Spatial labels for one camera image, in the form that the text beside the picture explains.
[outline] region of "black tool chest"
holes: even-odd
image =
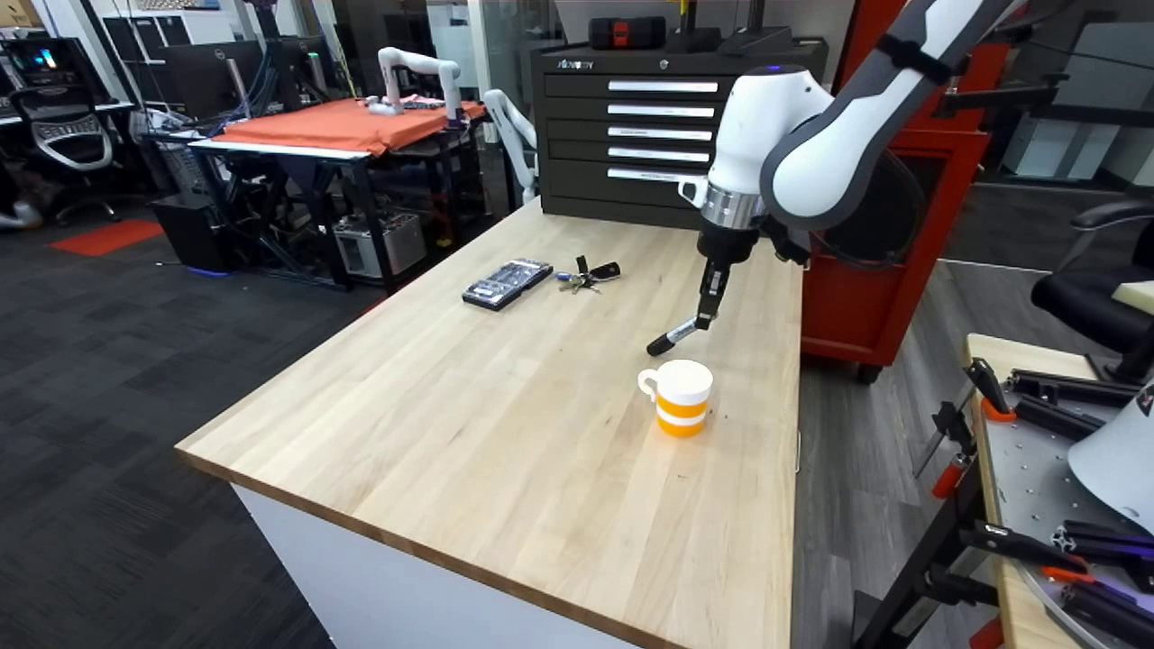
[[[823,40],[773,55],[549,52],[534,66],[544,212],[695,227],[677,178],[708,178],[732,84],[769,66],[823,67]]]

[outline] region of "floor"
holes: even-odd
[[[1072,245],[1072,220],[1084,208],[1125,202],[1121,190],[1072,190],[1040,183],[980,183],[970,190],[956,232],[946,245],[953,261],[994,262],[994,267],[1055,267]],[[1119,262],[1136,240],[1138,222],[1108,227],[1084,248],[1084,262]]]
[[[179,466],[174,440],[380,296],[199,279],[166,240],[79,261],[48,248],[59,236],[0,236],[0,646],[328,646],[231,490]],[[885,595],[935,511],[913,457],[963,385],[963,331],[1090,351],[1028,308],[1031,283],[941,262],[876,385],[804,367],[792,646],[849,646],[856,591]],[[923,646],[965,630],[939,615]]]

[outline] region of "drawer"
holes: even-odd
[[[541,84],[549,97],[716,97],[728,93],[716,77],[544,77]]]
[[[541,141],[653,141],[653,146],[715,146],[709,119],[549,119]]]
[[[677,198],[677,178],[703,178],[703,173],[708,165],[564,159],[541,173],[541,194],[686,207]]]
[[[721,102],[715,97],[544,97],[536,123],[549,119],[665,119],[665,123],[715,123]]]
[[[549,141],[549,159],[592,159],[592,161],[673,161],[673,165],[708,165],[709,149],[691,146],[618,146],[618,141]]]

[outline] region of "wooden tabletop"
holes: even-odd
[[[502,313],[505,261],[618,261]],[[791,646],[802,272],[756,245],[721,321],[668,358],[715,367],[708,434],[656,434],[635,375],[691,313],[691,232],[536,202],[179,440],[179,456],[347,529],[626,643]]]
[[[965,337],[965,351],[970,358],[983,358],[994,375],[1007,381],[1014,367],[1023,370],[1047,370],[1047,375],[1072,375],[1072,380],[1091,380],[1091,367],[1084,365],[1084,358],[1079,352],[1060,352],[1060,351],[1047,351],[1047,346],[1023,346],[1023,341],[1010,341],[1010,338],[992,338],[992,337]],[[999,515],[999,486],[992,475],[992,457],[987,457],[987,444],[983,444],[983,426],[975,426],[977,434],[977,460],[980,460],[980,500],[983,500],[983,515],[987,521],[1002,521]],[[1040,591],[1023,579],[1023,572],[1014,563],[999,563],[999,602],[1002,602],[1002,636],[1007,646],[1014,649],[1075,649],[1079,643],[1060,630]]]

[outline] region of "gray carpet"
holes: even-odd
[[[1075,245],[1072,220],[1091,207],[1121,202],[1121,190],[975,183],[948,261],[1052,272]],[[1084,254],[1084,262],[1129,261],[1138,227],[1109,227]]]
[[[166,240],[0,239],[0,646],[328,646],[234,494],[174,444],[370,292],[208,283]]]

